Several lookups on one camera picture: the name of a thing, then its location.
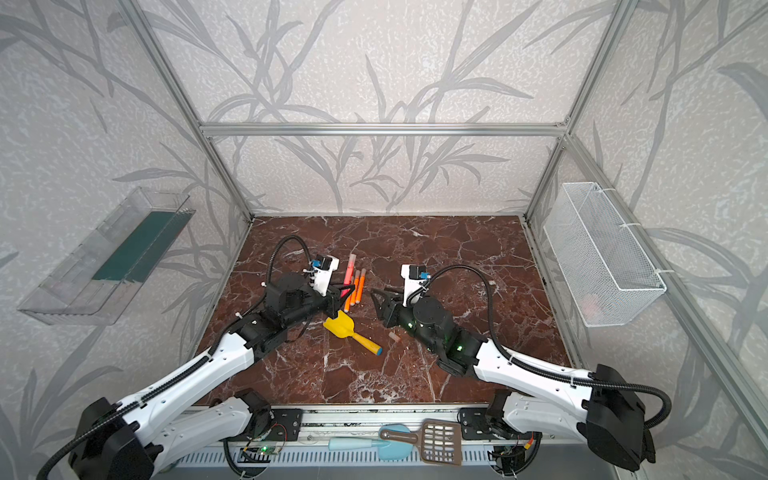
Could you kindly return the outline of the orange marker pen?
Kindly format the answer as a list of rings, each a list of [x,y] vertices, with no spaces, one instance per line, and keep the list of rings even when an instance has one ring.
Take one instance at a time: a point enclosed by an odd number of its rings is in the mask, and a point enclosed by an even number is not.
[[[344,304],[344,311],[345,312],[348,312],[350,310],[349,297],[350,297],[350,295],[352,294],[352,292],[354,290],[353,283],[354,283],[354,279],[353,279],[352,283],[350,284],[350,289],[347,291],[346,296],[345,296],[345,304]]]
[[[365,284],[365,279],[366,279],[366,273],[367,273],[367,269],[363,268],[362,271],[361,271],[361,275],[360,275],[359,281],[358,281],[358,287],[356,289],[355,304],[359,304],[362,301],[363,289],[364,289],[364,284]]]
[[[353,283],[354,290],[353,290],[352,294],[349,297],[349,306],[350,307],[354,306],[357,303],[357,294],[359,292],[361,275],[362,275],[361,270],[356,270],[355,271],[355,277],[354,277],[354,283]]]

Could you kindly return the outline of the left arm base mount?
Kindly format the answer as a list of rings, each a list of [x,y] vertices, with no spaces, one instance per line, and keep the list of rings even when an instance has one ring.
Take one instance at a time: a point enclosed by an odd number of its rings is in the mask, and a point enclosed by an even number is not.
[[[249,412],[243,434],[250,439],[276,442],[298,440],[304,411],[300,408],[273,409],[268,401],[251,389],[235,394],[244,401]]]

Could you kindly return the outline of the yellow toy shovel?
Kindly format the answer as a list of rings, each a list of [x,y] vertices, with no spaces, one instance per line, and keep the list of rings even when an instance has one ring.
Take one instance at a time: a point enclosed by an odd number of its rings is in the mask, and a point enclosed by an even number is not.
[[[376,356],[379,356],[382,353],[381,346],[355,332],[354,320],[342,310],[340,310],[335,317],[327,318],[323,322],[323,327],[337,338],[352,338]]]

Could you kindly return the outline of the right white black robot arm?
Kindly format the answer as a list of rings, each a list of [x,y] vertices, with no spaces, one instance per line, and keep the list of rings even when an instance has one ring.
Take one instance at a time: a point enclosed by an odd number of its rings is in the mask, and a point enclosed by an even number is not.
[[[487,411],[490,424],[517,433],[539,432],[578,439],[600,459],[628,471],[656,460],[652,428],[641,394],[651,387],[625,381],[606,365],[567,368],[497,346],[492,339],[459,327],[434,297],[411,306],[400,293],[370,294],[386,328],[400,327],[436,357],[450,375],[503,385]]]

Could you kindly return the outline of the small circuit board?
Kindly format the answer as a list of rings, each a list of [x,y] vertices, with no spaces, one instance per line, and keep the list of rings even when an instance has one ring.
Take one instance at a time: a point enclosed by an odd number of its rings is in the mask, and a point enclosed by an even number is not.
[[[269,463],[272,457],[282,451],[279,445],[247,445],[241,449],[240,457],[245,462]]]

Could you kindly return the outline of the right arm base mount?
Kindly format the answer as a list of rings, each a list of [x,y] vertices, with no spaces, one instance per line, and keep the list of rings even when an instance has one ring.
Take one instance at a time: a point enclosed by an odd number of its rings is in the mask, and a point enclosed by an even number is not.
[[[496,390],[491,403],[486,407],[460,408],[457,421],[463,440],[530,440],[541,439],[540,432],[519,431],[503,419],[504,405],[513,390]]]

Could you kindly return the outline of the clear plastic wall tray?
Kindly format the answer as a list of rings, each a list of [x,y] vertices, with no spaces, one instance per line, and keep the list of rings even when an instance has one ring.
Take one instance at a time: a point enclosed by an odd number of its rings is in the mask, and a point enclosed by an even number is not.
[[[18,310],[46,325],[115,324],[195,213],[188,194],[135,188]]]

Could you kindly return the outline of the aluminium front rail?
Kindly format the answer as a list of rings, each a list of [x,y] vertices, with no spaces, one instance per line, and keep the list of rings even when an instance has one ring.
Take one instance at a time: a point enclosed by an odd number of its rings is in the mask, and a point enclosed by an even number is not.
[[[234,463],[239,468],[280,468],[307,466],[420,466],[424,464],[414,447],[411,455],[400,461],[378,459],[374,448],[350,451],[330,451],[328,440],[333,437],[380,438],[386,426],[400,431],[416,432],[426,419],[456,422],[460,408],[485,407],[481,404],[393,404],[393,405],[297,405],[278,408],[300,408],[304,411],[297,441],[276,442],[250,439],[243,433],[233,440],[227,434],[244,424],[247,410],[226,401],[208,409],[186,410],[181,417],[160,431],[155,444],[163,446],[154,470],[160,472],[173,464],[181,467],[217,467]],[[496,447],[533,446],[530,440],[463,440],[464,466],[488,465]],[[250,463],[241,459],[241,449],[247,445],[279,445],[282,451],[269,463]]]

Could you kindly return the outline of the light blue silicone spatula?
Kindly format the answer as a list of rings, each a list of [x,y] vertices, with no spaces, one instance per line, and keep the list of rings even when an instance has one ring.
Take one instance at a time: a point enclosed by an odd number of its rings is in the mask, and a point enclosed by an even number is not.
[[[382,461],[400,461],[407,459],[414,451],[412,444],[381,438],[333,437],[328,440],[330,451],[350,451],[374,448],[378,459]]]

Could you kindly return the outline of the brown slotted spatula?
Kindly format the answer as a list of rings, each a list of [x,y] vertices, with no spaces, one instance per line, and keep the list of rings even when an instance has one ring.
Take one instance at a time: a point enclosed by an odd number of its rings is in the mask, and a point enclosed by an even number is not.
[[[454,466],[461,466],[463,463],[462,429],[456,422],[426,419],[416,432],[384,427],[380,430],[379,437],[382,440],[414,446],[425,463]]]

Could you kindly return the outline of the red marker pen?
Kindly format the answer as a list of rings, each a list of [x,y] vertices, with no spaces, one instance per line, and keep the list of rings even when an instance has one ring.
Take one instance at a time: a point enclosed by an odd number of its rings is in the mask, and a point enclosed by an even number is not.
[[[355,261],[356,261],[356,255],[354,253],[351,253],[348,259],[347,268],[346,268],[345,277],[344,277],[345,285],[350,285],[353,281],[353,276],[355,272]]]

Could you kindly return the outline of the aluminium cage frame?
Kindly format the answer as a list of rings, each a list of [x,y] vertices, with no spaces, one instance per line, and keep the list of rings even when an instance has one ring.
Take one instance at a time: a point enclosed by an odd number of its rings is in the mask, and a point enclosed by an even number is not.
[[[617,1],[610,15],[607,30],[598,44],[594,59],[588,67],[586,77],[576,95],[571,113],[560,123],[201,123],[194,112],[189,96],[183,91],[172,64],[157,39],[146,12],[139,1],[116,1],[120,15],[127,28],[134,33],[147,57],[155,67],[158,76],[170,93],[174,104],[181,111],[182,117],[190,129],[192,142],[202,149],[208,164],[211,165],[218,177],[224,182],[239,210],[248,220],[255,216],[246,200],[235,184],[232,174],[215,151],[213,144],[204,133],[206,128],[212,129],[214,136],[373,136],[373,137],[407,137],[407,136],[478,136],[478,137],[559,137],[555,151],[548,160],[547,167],[537,184],[534,199],[527,212],[533,212],[541,201],[546,184],[551,180],[557,165],[564,154],[569,152],[580,171],[590,181],[600,185],[606,198],[615,207],[618,215],[625,221],[639,222],[630,206],[621,194],[614,188],[613,182],[598,166],[595,157],[591,155],[583,141],[575,133],[577,126],[588,104],[588,101],[599,83],[599,78],[605,73],[610,57],[615,53],[624,36],[631,16],[634,14],[639,1]],[[685,287],[679,273],[671,269],[671,263],[653,243],[648,230],[642,230],[640,223],[632,231],[640,248],[648,255],[654,266],[665,271],[666,275],[674,275],[668,279],[668,290],[665,300],[674,313],[681,328],[686,332],[689,341],[706,363],[713,377],[717,380],[722,391],[733,404],[744,424],[749,428],[760,447],[767,455],[767,399],[757,384],[749,377],[743,364],[726,342],[716,332],[711,321],[705,317],[703,310],[696,303],[693,295]]]

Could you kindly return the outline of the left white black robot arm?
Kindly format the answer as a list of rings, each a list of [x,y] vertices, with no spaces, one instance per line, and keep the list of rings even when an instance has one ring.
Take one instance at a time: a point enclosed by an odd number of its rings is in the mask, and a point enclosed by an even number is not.
[[[281,276],[197,357],[116,403],[101,398],[89,405],[63,449],[69,466],[80,479],[149,479],[202,447],[267,425],[268,404],[252,390],[184,412],[283,345],[295,325],[318,314],[335,317],[353,293],[326,272]]]

